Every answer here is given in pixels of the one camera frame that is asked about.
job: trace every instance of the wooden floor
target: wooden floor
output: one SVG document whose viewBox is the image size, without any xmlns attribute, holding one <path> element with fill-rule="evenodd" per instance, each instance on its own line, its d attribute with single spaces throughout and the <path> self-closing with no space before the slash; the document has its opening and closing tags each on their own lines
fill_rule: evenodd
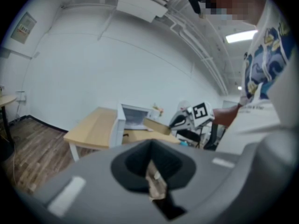
<svg viewBox="0 0 299 224">
<path fill-rule="evenodd" d="M 11 155 L 3 168 L 13 186 L 32 194 L 49 178 L 73 163 L 65 133 L 49 128 L 33 119 L 24 119 L 10 128 L 15 141 L 15 158 Z M 94 150 L 77 148 L 79 156 Z"/>
</svg>

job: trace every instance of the table leg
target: table leg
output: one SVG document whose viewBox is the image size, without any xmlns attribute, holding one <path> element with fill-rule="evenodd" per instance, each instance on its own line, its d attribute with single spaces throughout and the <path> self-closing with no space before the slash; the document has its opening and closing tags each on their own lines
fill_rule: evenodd
<svg viewBox="0 0 299 224">
<path fill-rule="evenodd" d="M 5 106 L 2 106 L 1 110 L 2 110 L 3 124 L 4 124 L 5 132 L 6 132 L 6 135 L 7 135 L 7 139 L 9 141 L 10 145 L 12 147 L 14 147 L 14 140 L 11 137 L 11 134 L 10 134 L 10 131 L 9 131 L 8 120 L 7 120 L 6 112 L 5 112 Z"/>
<path fill-rule="evenodd" d="M 79 160 L 79 155 L 78 155 L 78 152 L 77 152 L 77 147 L 76 145 L 72 144 L 72 143 L 69 143 L 70 144 L 70 149 L 71 149 L 71 154 L 73 156 L 73 159 L 75 162 L 77 162 Z"/>
</svg>

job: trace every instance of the wall sign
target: wall sign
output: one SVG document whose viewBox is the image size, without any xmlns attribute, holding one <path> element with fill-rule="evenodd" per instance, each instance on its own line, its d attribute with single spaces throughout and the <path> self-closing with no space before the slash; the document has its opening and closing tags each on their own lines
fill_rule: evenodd
<svg viewBox="0 0 299 224">
<path fill-rule="evenodd" d="M 29 36 L 31 30 L 36 24 L 36 20 L 29 14 L 25 13 L 22 19 L 19 21 L 18 25 L 14 29 L 11 38 L 16 41 L 25 44 L 27 37 Z"/>
</svg>

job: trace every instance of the wooden table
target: wooden table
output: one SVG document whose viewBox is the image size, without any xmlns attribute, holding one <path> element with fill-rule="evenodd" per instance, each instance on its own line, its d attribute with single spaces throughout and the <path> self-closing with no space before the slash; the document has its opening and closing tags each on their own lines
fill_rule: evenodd
<svg viewBox="0 0 299 224">
<path fill-rule="evenodd" d="M 7 120 L 7 116 L 6 116 L 6 110 L 5 110 L 5 106 L 14 102 L 17 99 L 16 96 L 14 95 L 5 95 L 0 97 L 0 107 L 2 110 L 2 118 L 3 118 L 3 124 L 4 124 L 4 129 L 7 135 L 7 139 L 8 139 L 8 144 L 6 142 L 2 142 L 1 143 L 1 154 L 0 154 L 0 159 L 1 161 L 6 160 L 7 158 L 9 158 L 9 156 L 14 152 L 14 140 L 11 137 L 10 131 L 9 131 L 9 125 L 8 125 L 8 120 Z"/>
<path fill-rule="evenodd" d="M 74 161 L 79 160 L 76 146 L 90 149 L 108 149 L 111 142 L 111 132 L 117 117 L 117 111 L 107 108 L 97 108 L 79 124 L 70 130 L 64 140 L 69 142 Z M 174 136 L 162 134 L 157 131 L 124 130 L 122 143 L 132 143 L 146 139 L 159 139 L 179 144 Z"/>
</svg>

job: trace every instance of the ceiling light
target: ceiling light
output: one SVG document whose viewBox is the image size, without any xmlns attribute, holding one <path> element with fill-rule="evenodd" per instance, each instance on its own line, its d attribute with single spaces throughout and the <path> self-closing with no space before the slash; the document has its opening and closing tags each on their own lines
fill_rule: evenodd
<svg viewBox="0 0 299 224">
<path fill-rule="evenodd" d="M 251 40 L 255 33 L 257 33 L 257 30 L 239 32 L 232 35 L 227 35 L 226 40 L 228 41 L 228 43 Z"/>
</svg>

